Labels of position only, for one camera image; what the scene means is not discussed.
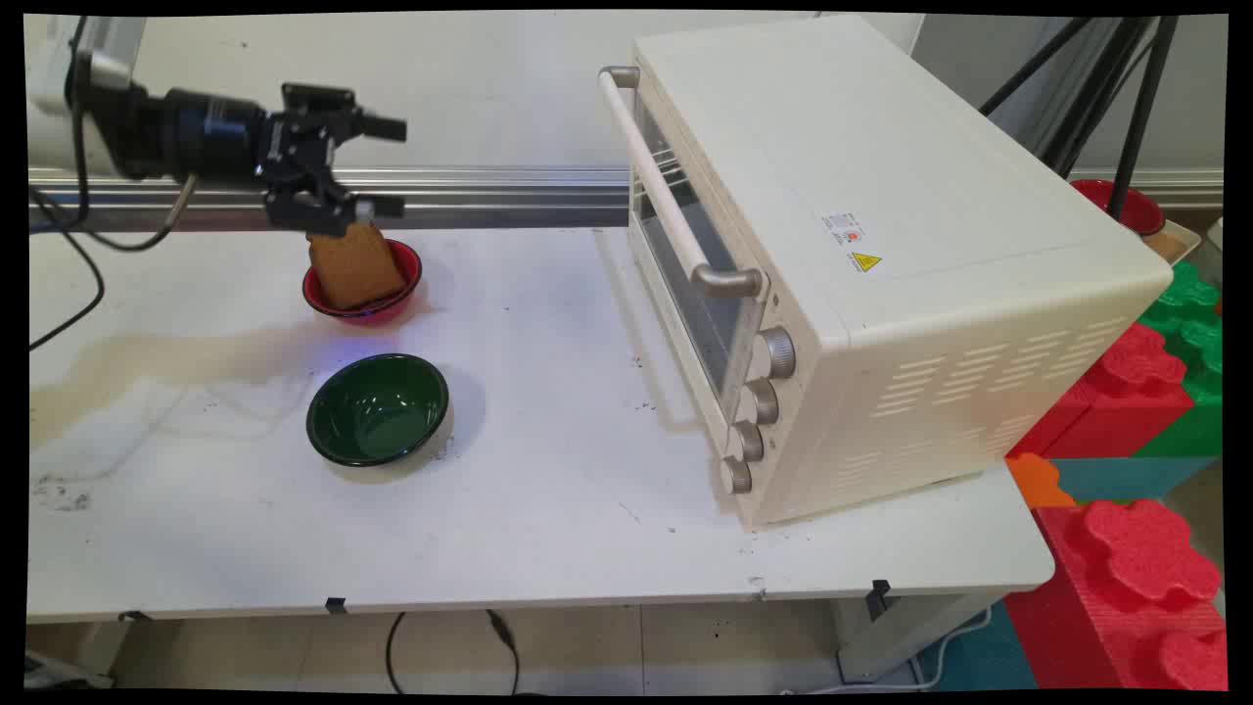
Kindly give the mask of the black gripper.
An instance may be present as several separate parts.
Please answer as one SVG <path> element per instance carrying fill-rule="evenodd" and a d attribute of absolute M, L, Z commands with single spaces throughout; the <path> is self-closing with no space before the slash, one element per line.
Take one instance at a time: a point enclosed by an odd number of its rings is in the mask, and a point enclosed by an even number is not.
<path fill-rule="evenodd" d="M 264 188 L 264 217 L 276 229 L 341 238 L 357 222 L 403 218 L 403 197 L 327 192 L 330 165 L 301 157 L 312 143 L 322 155 L 330 116 L 350 115 L 350 138 L 403 143 L 407 123 L 356 108 L 341 86 L 286 83 L 283 111 L 256 101 L 185 89 L 154 95 L 138 83 L 125 94 L 125 175 L 133 180 L 198 177 L 211 187 Z"/>

